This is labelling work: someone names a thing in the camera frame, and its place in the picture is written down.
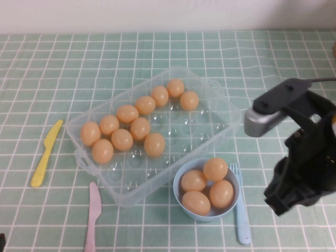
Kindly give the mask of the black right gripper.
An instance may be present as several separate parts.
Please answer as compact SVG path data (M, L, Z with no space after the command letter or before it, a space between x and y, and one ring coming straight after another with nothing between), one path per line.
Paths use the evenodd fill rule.
M291 180L287 157L276 164L264 196L277 216L295 205L314 205L327 191L335 190L335 105L307 91L285 112L300 126L286 146L295 177L304 182Z

